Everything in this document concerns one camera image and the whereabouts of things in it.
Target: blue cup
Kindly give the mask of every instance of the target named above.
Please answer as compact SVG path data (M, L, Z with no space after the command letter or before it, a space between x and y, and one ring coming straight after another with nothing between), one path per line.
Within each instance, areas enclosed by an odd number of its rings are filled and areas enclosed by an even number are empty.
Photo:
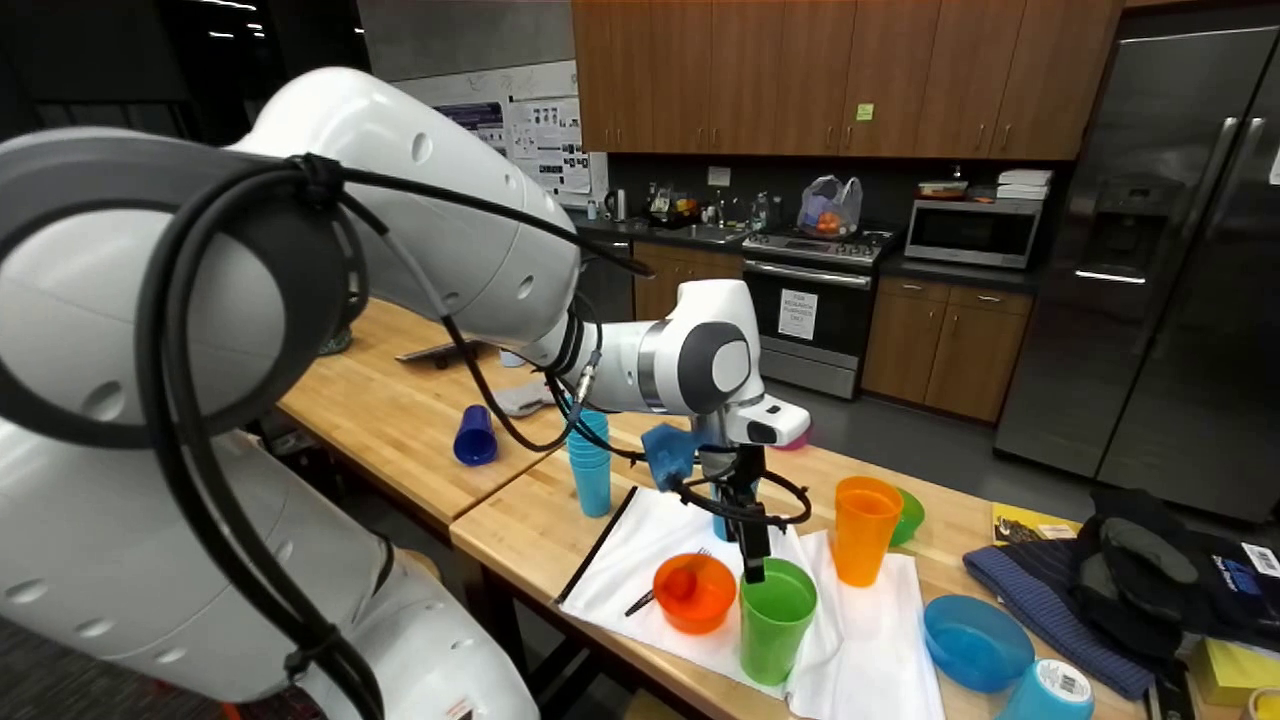
M1007 692L1000 720L1089 720L1093 686L1062 661L1033 666Z
M492 426L489 426L489 407L483 407L483 403L463 407L463 426L458 426L457 438L452 438L452 456L457 456L458 463L489 463L489 460L494 460L494 438L492 438Z
M594 407L578 407L575 417L583 429L592 429L600 440L606 440L606 417ZM575 505L583 507L583 515L606 515L610 513L610 486L606 486L606 463L610 452L592 444L578 432L566 432L566 470L570 470L570 486L575 486Z

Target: kitchen counter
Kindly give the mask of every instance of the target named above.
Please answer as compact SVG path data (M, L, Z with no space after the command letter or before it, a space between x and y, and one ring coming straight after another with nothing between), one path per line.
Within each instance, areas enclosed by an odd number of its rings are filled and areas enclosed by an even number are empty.
M947 284L976 284L976 287L1037 291L1037 274L936 265L936 262L912 262L901 253L881 262L881 278L921 278L921 280L947 280Z
M646 222L570 222L583 242L636 242L636 243L677 243L677 247L703 247L703 253L739 253L746 233L732 228L660 228Z

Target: green cup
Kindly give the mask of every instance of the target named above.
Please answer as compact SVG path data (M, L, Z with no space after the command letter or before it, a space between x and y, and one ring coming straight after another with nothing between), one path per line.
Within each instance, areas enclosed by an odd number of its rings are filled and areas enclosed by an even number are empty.
M807 572L786 560L763 560L763 583L742 583L739 666L757 686L784 686L792 676L812 609L814 587Z

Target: microwave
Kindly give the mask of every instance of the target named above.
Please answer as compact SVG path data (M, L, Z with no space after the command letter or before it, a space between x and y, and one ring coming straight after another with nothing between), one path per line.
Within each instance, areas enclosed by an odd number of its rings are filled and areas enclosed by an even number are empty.
M1039 202L917 202L902 258L1027 268Z

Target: oven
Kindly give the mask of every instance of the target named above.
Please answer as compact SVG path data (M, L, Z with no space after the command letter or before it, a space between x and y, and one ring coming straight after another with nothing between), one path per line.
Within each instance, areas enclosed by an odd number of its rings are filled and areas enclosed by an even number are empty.
M746 253L742 280L758 323L758 374L852 399L876 300L872 268Z

